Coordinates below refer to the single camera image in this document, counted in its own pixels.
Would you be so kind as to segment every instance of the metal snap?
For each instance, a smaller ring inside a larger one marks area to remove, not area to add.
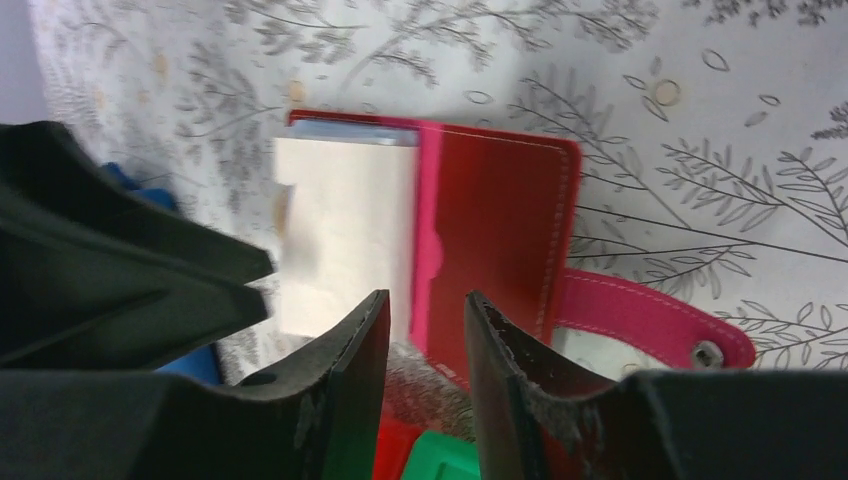
[[[713,342],[698,342],[692,349],[692,366],[696,369],[719,369],[724,366],[724,354]]]

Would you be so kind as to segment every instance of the wallet strap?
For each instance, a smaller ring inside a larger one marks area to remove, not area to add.
[[[692,368],[693,352],[711,342],[722,367],[746,368],[756,351],[747,335],[675,298],[617,277],[563,272],[556,323],[620,340],[674,368]]]

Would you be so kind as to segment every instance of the green object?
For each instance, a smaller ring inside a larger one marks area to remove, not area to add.
[[[401,480],[480,480],[477,448],[437,432],[424,432],[409,454]]]

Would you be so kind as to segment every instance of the red plastic container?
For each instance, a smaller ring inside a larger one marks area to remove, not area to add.
[[[400,480],[409,452],[424,430],[384,416],[377,432],[373,480]]]

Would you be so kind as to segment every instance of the red object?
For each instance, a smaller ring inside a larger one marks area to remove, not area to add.
[[[391,417],[380,419],[373,480],[400,480],[409,453],[424,430]]]
[[[753,364],[741,330],[633,282],[565,268],[580,181],[574,142],[373,115],[289,115],[306,118],[418,130],[410,339],[458,385],[469,388],[463,306],[471,290],[547,344],[564,325],[624,340],[674,367],[691,367],[701,340],[722,349],[725,366]]]

